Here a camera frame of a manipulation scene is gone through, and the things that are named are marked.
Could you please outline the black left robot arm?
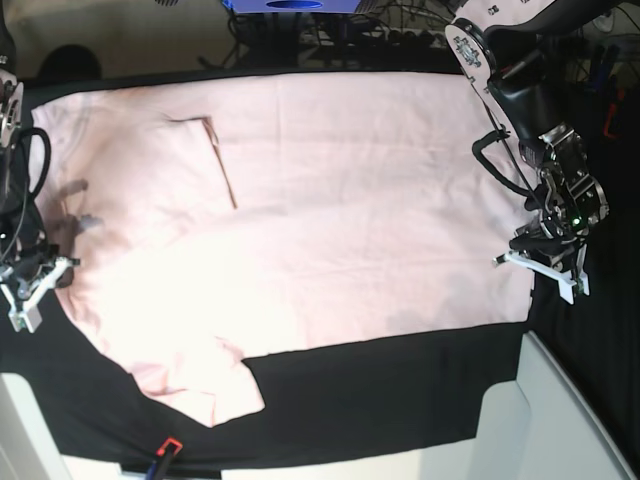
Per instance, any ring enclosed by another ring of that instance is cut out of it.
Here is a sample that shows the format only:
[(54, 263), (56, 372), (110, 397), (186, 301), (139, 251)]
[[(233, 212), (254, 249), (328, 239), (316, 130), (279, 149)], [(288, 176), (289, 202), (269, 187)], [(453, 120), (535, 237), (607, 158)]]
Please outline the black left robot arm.
[(475, 159), (522, 196), (533, 218), (500, 263), (556, 281), (567, 302), (590, 291), (589, 237), (639, 198), (638, 96), (618, 89), (614, 44), (580, 30), (611, 1), (463, 1), (445, 36), (491, 129)]

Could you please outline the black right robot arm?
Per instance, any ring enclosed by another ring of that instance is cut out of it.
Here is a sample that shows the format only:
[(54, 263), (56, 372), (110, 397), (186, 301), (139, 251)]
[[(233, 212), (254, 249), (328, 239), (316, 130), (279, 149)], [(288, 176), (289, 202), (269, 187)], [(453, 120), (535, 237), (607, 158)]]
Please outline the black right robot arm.
[(51, 164), (47, 133), (22, 122), (24, 84), (16, 76), (16, 45), (1, 24), (1, 293), (15, 331), (42, 323), (39, 303), (79, 261), (49, 241), (36, 198)]

